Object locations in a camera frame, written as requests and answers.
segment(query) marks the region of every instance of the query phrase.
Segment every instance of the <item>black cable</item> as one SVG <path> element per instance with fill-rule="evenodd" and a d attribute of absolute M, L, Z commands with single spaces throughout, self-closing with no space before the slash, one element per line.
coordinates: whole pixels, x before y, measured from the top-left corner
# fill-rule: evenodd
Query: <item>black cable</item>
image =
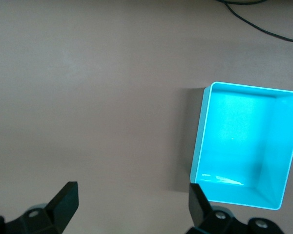
<path fill-rule="evenodd" d="M 226 4 L 232 4 L 232 5 L 254 5 L 258 3 L 265 2 L 267 0 L 260 0 L 260 1 L 248 1 L 248 2 L 239 2 L 239 1 L 222 1 L 217 0 L 218 2 L 225 2 Z"/>
<path fill-rule="evenodd" d="M 225 0 L 217 0 L 219 2 L 222 2 L 229 10 L 231 13 L 233 13 L 236 17 L 238 17 L 240 20 L 244 21 L 245 23 L 249 24 L 250 26 L 256 28 L 257 30 L 263 32 L 263 33 L 266 33 L 272 37 L 275 37 L 275 38 L 278 38 L 278 39 L 281 39 L 281 40 L 285 40 L 285 41 L 289 41 L 289 42 L 293 42 L 293 39 L 291 38 L 287 38 L 287 37 L 284 37 L 284 36 L 281 36 L 281 35 L 278 35 L 276 33 L 272 33 L 272 32 L 269 32 L 265 29 L 262 29 L 261 27 L 258 27 L 257 25 L 249 22 L 248 20 L 246 20 L 245 18 L 239 16 L 234 10 L 232 10 L 232 8 L 229 6 L 229 4 L 234 4 L 234 5 L 252 5 L 252 4 L 258 4 L 258 3 L 261 3 L 261 2 L 264 2 L 266 0 L 259 0 L 259 1 L 252 1 L 252 2 L 234 2 L 234 1 L 225 1 Z"/>

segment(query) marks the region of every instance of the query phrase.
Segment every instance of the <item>screw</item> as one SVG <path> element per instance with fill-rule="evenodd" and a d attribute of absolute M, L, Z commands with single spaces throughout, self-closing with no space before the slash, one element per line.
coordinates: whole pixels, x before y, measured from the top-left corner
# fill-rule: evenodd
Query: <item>screw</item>
<path fill-rule="evenodd" d="M 29 213 L 28 217 L 32 218 L 39 214 L 39 211 L 32 211 Z"/>
<path fill-rule="evenodd" d="M 255 223 L 260 228 L 268 228 L 268 225 L 264 220 L 258 219 L 255 221 Z"/>
<path fill-rule="evenodd" d="M 223 212 L 221 212 L 221 211 L 217 211 L 217 212 L 215 213 L 215 215 L 216 215 L 216 217 L 219 218 L 219 219 L 225 219 L 225 218 L 226 218 L 226 215 L 225 215 Z"/>

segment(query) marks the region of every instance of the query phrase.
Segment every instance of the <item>cable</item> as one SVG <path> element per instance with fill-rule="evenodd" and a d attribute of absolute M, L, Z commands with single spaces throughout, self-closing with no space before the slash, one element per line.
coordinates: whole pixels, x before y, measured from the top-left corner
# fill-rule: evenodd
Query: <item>cable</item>
<path fill-rule="evenodd" d="M 232 5 L 254 5 L 258 3 L 265 2 L 267 0 L 260 0 L 260 1 L 248 1 L 248 2 L 239 2 L 239 1 L 222 1 L 217 0 L 218 2 L 225 2 L 226 4 L 232 4 Z"/>
<path fill-rule="evenodd" d="M 245 23 L 249 24 L 250 26 L 252 26 L 253 28 L 256 28 L 257 30 L 266 33 L 272 37 L 281 39 L 281 40 L 285 40 L 285 41 L 289 41 L 289 42 L 293 42 L 293 39 L 291 38 L 287 38 L 281 35 L 278 35 L 276 33 L 272 33 L 269 32 L 265 29 L 262 29 L 261 27 L 258 27 L 257 25 L 249 22 L 248 20 L 246 20 L 245 18 L 239 16 L 234 10 L 232 10 L 232 8 L 229 6 L 229 4 L 234 4 L 234 5 L 253 5 L 253 4 L 258 4 L 258 3 L 262 3 L 265 2 L 266 0 L 259 0 L 259 1 L 251 1 L 251 2 L 235 2 L 235 1 L 225 1 L 225 0 L 217 0 L 218 2 L 222 2 L 229 10 L 230 12 L 235 15 L 236 17 L 238 17 L 240 20 L 244 21 Z"/>

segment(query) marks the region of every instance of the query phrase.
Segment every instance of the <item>cyan plastic bin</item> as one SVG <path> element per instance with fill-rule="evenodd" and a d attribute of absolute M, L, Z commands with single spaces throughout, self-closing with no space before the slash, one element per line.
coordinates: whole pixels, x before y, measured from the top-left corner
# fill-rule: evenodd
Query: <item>cyan plastic bin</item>
<path fill-rule="evenodd" d="M 293 91 L 204 90 L 190 180 L 209 201 L 278 210 L 293 157 Z"/>

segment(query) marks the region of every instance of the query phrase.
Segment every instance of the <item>beige table surface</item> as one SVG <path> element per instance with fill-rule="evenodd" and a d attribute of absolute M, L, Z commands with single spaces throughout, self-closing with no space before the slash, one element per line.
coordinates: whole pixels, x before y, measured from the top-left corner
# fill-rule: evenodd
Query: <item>beige table surface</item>
<path fill-rule="evenodd" d="M 233 8 L 293 37 L 293 0 Z M 217 80 L 293 90 L 293 43 L 215 0 L 0 1 L 0 215 L 76 180 L 65 234 L 185 233 L 195 91 Z M 293 234 L 293 164 L 280 210 L 224 206 Z"/>

